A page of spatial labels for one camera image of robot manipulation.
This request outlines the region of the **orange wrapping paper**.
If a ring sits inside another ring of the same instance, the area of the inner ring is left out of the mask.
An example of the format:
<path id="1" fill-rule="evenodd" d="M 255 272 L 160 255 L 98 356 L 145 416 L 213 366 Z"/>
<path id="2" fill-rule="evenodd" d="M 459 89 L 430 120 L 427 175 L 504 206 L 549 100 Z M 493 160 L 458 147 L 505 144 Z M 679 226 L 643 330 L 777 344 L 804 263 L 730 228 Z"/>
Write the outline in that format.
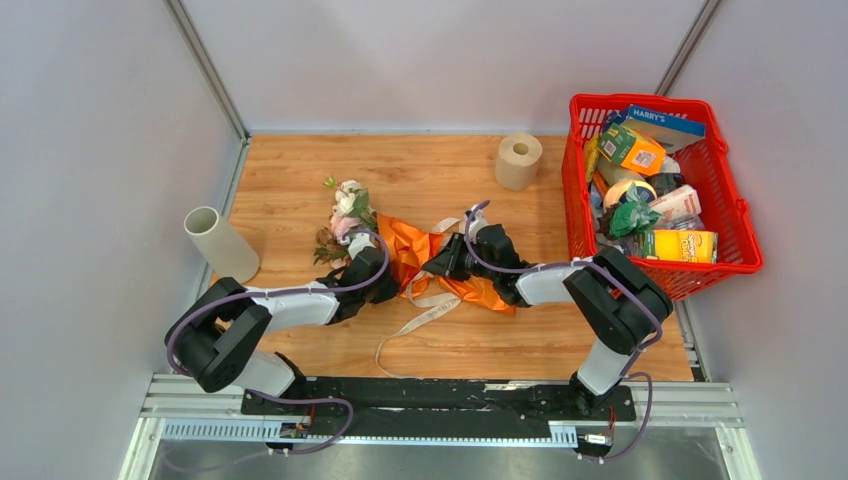
<path id="1" fill-rule="evenodd" d="M 490 280 L 478 277 L 453 280 L 423 270 L 423 265 L 441 251 L 449 237 L 448 231 L 456 224 L 463 225 L 463 220 L 448 217 L 425 231 L 382 213 L 377 213 L 376 218 L 378 233 L 389 249 L 391 274 L 399 283 L 400 296 L 410 301 L 423 300 L 422 295 L 435 280 L 461 301 L 505 315 L 515 314 L 516 308 L 500 298 Z"/>

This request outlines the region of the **artificial flower bunch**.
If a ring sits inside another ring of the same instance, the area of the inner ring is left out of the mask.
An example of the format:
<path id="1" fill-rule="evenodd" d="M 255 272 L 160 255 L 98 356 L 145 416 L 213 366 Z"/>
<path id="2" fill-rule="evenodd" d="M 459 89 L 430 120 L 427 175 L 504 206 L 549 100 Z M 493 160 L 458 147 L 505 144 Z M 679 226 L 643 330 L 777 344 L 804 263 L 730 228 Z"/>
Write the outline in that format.
<path id="1" fill-rule="evenodd" d="M 369 190 L 360 182 L 350 179 L 338 181 L 333 176 L 324 180 L 324 186 L 333 190 L 329 225 L 315 235 L 313 264 L 339 268 L 351 262 L 347 247 L 352 243 L 348 232 L 355 229 L 378 231 L 376 210 L 370 206 Z"/>

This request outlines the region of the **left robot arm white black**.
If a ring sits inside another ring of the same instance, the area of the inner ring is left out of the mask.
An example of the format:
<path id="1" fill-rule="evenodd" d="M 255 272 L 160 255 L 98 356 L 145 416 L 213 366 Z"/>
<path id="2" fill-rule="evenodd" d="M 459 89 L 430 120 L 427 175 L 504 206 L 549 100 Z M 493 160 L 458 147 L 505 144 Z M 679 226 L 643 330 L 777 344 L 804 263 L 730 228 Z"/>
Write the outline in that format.
<path id="1" fill-rule="evenodd" d="M 340 323 L 399 291 L 385 253 L 376 247 L 299 287 L 265 290 L 222 277 L 170 328 L 164 343 L 177 370 L 203 391 L 231 385 L 257 390 L 289 415 L 304 405 L 306 389 L 295 366 L 282 354 L 260 351 L 260 340 L 294 327 Z"/>

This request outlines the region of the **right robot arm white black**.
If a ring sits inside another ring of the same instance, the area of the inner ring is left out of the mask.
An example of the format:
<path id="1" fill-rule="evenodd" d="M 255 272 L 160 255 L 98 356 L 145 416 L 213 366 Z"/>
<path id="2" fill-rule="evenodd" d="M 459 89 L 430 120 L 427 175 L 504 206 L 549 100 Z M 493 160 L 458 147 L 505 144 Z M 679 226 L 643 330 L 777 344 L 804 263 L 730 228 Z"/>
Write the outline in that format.
<path id="1" fill-rule="evenodd" d="M 451 280 L 487 279 L 509 306 L 575 305 L 596 335 L 570 380 L 572 408 L 588 419 L 609 407 L 610 392 L 673 311 L 665 291 L 618 249 L 606 247 L 561 264 L 532 264 L 520 258 L 499 224 L 479 229 L 473 240 L 452 234 L 423 269 Z"/>

